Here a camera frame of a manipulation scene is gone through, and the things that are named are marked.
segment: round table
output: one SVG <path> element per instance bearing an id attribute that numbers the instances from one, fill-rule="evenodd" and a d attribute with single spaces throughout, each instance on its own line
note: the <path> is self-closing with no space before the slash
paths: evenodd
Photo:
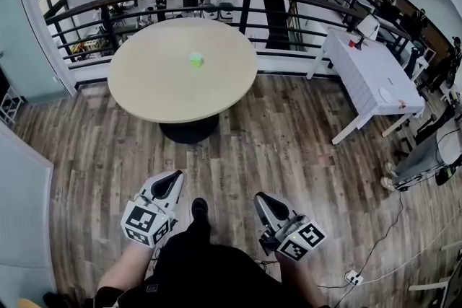
<path id="1" fill-rule="evenodd" d="M 191 63 L 200 53 L 202 64 Z M 235 104 L 256 77 L 256 52 L 236 28 L 203 18 L 175 18 L 131 36 L 115 53 L 108 77 L 116 102 L 160 123 L 173 141 L 208 137 L 218 113 Z"/>

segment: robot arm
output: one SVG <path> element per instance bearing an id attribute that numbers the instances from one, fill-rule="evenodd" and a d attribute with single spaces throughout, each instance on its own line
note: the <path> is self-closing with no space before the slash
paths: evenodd
<path id="1" fill-rule="evenodd" d="M 181 171 L 163 172 L 147 179 L 123 212 L 121 226 L 125 236 L 154 247 L 172 231 L 183 181 Z"/>
<path id="2" fill-rule="evenodd" d="M 304 214 L 297 214 L 286 199 L 269 193 L 257 193 L 255 207 L 266 231 L 259 239 L 266 255 L 277 250 L 292 260 L 302 260 L 326 238 L 319 225 Z"/>

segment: foot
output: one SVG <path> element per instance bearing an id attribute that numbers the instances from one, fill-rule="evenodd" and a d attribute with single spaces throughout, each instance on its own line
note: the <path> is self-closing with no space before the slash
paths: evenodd
<path id="1" fill-rule="evenodd" d="M 393 186 L 393 180 L 389 177 L 382 177 L 380 179 L 380 184 L 389 191 L 395 191 L 395 187 Z"/>
<path id="2" fill-rule="evenodd" d="M 191 213 L 193 214 L 193 218 L 196 219 L 197 216 L 205 216 L 209 219 L 209 206 L 207 202 L 202 198 L 196 198 L 193 201 L 193 205 L 191 206 Z"/>
<path id="3" fill-rule="evenodd" d="M 395 172 L 396 166 L 391 163 L 391 162 L 386 162 L 385 163 L 385 172 L 387 175 L 390 175 L 391 177 L 397 177 L 396 172 Z"/>

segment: wall outlet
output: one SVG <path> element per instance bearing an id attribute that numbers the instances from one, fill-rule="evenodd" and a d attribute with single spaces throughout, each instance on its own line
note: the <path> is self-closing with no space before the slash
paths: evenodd
<path id="1" fill-rule="evenodd" d="M 356 285 L 361 285 L 362 280 L 364 280 L 364 278 L 362 276 L 358 275 L 358 273 L 356 271 L 351 270 L 351 271 L 345 273 L 345 280 L 350 285 L 356 286 Z"/>

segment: wooden floor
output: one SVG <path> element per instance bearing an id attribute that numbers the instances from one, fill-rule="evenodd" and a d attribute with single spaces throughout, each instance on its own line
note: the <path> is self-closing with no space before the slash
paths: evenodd
<path id="1" fill-rule="evenodd" d="M 439 102 L 429 106 L 437 115 L 444 109 Z M 278 193 L 328 234 L 308 258 L 316 281 L 344 285 L 344 274 L 364 265 L 399 211 L 398 193 L 379 181 L 384 161 L 393 160 L 404 135 L 382 138 L 392 121 L 379 117 L 333 146 L 331 139 L 353 118 L 340 83 L 282 76 L 257 77 L 249 93 L 220 114 L 219 130 L 194 146 L 175 144 L 156 123 L 130 116 L 104 83 L 82 87 L 73 99 L 27 106 L 15 131 L 55 164 L 51 247 L 59 291 L 81 302 L 92 296 L 126 243 L 119 227 L 126 201 L 146 178 L 172 169 L 187 176 L 176 232 L 188 226 L 191 201 L 202 196 L 209 203 L 213 242 L 238 247 L 256 260 L 273 259 L 258 245 L 263 230 L 252 199 L 261 190 Z M 409 137 L 423 122 L 406 129 Z M 438 234 L 459 208 L 460 181 L 456 175 L 438 187 L 429 180 L 402 193 L 404 211 L 376 247 L 365 281 L 400 266 Z M 358 286 L 340 307 L 422 307 L 431 293 L 407 287 L 445 277 L 456 250 L 438 248 L 460 239 L 462 222 L 456 219 L 405 268 Z M 333 307 L 349 288 L 323 290 Z"/>

